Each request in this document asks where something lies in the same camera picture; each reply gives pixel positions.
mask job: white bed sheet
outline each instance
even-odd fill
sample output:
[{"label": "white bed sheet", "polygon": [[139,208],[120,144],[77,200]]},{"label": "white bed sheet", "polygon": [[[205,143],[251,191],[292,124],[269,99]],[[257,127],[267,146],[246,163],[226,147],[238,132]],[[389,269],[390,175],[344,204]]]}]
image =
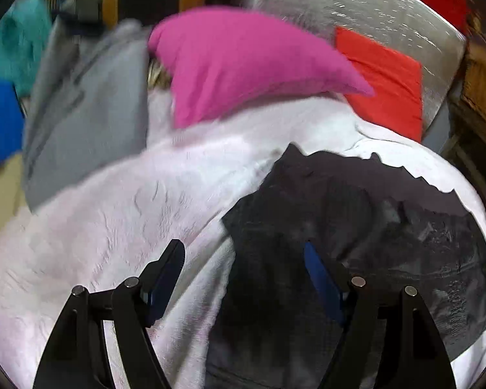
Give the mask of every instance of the white bed sheet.
[{"label": "white bed sheet", "polygon": [[[455,189],[486,238],[486,214],[472,186],[423,146],[357,117],[344,101],[273,100],[184,131],[170,126],[169,93],[150,95],[148,149],[68,188],[36,214],[27,208],[0,237],[0,363],[31,388],[45,343],[70,289],[115,287],[158,259],[172,238],[187,254],[183,273],[150,339],[171,387],[203,387],[208,332],[233,261],[220,219],[253,192],[289,142],[404,166],[441,191]],[[117,388],[129,388],[113,326],[107,347]],[[486,331],[452,362],[457,388],[486,366]]]}]

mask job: silver bolt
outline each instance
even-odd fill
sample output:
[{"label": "silver bolt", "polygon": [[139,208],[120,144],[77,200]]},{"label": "silver bolt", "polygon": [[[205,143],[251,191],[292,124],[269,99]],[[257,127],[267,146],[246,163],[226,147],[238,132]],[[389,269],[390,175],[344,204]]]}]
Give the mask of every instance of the silver bolt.
[{"label": "silver bolt", "polygon": [[128,278],[124,281],[124,285],[127,288],[133,288],[133,287],[137,286],[138,283],[139,283],[139,278],[137,278],[137,277],[131,277],[131,278]]},{"label": "silver bolt", "polygon": [[82,285],[76,285],[74,288],[72,288],[72,295],[74,297],[79,297],[83,293],[84,293],[84,287]]},{"label": "silver bolt", "polygon": [[353,277],[351,278],[351,284],[355,287],[363,287],[365,285],[365,279],[362,277]]},{"label": "silver bolt", "polygon": [[416,288],[414,288],[412,285],[407,285],[405,287],[405,292],[407,293],[407,295],[410,295],[411,297],[414,297],[414,296],[417,295],[418,290]]}]

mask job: pink pillow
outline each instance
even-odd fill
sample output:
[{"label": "pink pillow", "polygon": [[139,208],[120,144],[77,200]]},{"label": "pink pillow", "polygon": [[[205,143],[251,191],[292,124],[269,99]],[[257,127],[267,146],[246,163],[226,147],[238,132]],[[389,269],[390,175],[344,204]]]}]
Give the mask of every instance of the pink pillow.
[{"label": "pink pillow", "polygon": [[155,27],[148,47],[172,75],[175,127],[218,118],[264,94],[374,94],[322,38],[240,8],[170,16]]}]

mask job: bed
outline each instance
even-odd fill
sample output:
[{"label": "bed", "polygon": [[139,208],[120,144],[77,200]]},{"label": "bed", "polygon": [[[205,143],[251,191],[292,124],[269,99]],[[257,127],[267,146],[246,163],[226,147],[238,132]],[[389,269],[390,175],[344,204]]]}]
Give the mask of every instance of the bed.
[{"label": "bed", "polygon": [[[466,179],[423,146],[367,123],[336,97],[259,100],[224,120],[177,131],[171,95],[149,96],[148,149],[67,188],[35,215],[22,209],[0,237],[0,364],[30,388],[55,320],[76,284],[116,286],[158,259],[170,238],[188,248],[170,309],[149,331],[172,387],[202,387],[207,341],[233,260],[221,217],[253,192],[289,142],[405,166],[441,191],[455,190],[486,239],[486,214]],[[128,387],[112,326],[108,354]],[[458,388],[486,366],[486,330],[452,362]]]}]

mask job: metal sheet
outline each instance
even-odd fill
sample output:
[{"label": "metal sheet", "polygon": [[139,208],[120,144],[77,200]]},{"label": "metal sheet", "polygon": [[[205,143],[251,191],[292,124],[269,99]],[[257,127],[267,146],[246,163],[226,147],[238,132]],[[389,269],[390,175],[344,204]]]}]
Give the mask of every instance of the metal sheet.
[{"label": "metal sheet", "polygon": [[419,0],[246,0],[245,6],[329,40],[334,26],[343,26],[420,61],[423,130],[436,116],[464,53],[464,36]]}]

